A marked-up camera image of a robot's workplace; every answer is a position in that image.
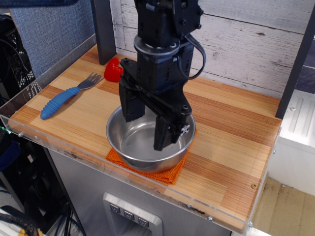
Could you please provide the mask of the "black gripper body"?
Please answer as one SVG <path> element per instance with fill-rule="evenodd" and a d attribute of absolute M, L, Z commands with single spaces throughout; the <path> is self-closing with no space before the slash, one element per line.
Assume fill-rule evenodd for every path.
<path fill-rule="evenodd" d="M 136 41 L 137 61 L 124 59 L 120 81 L 137 92 L 145 107 L 159 115 L 188 116 L 191 107 L 183 93 L 189 80 L 193 45 L 187 41 L 168 47 L 152 47 Z"/>

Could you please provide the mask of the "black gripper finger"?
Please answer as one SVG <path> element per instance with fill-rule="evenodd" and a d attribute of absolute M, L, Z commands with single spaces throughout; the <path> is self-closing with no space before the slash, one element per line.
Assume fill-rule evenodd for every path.
<path fill-rule="evenodd" d="M 123 84 L 119 84 L 119 96 L 126 122 L 136 120 L 145 114 L 145 104 L 139 98 L 136 91 L 126 88 Z"/>
<path fill-rule="evenodd" d="M 189 116 L 172 117 L 159 115 L 156 118 L 154 150 L 162 151 L 165 147 L 175 144 L 178 139 L 189 132 Z"/>

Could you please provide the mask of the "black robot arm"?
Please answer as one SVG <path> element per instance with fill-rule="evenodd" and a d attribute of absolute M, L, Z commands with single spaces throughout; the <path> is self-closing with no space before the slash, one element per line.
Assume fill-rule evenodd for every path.
<path fill-rule="evenodd" d="M 137 60 L 123 59 L 119 95 L 123 116 L 133 121 L 145 109 L 156 114 L 154 149 L 177 142 L 189 128 L 192 109 L 184 85 L 192 79 L 193 51 L 205 51 L 192 36 L 201 28 L 203 10 L 196 0 L 137 0 Z"/>

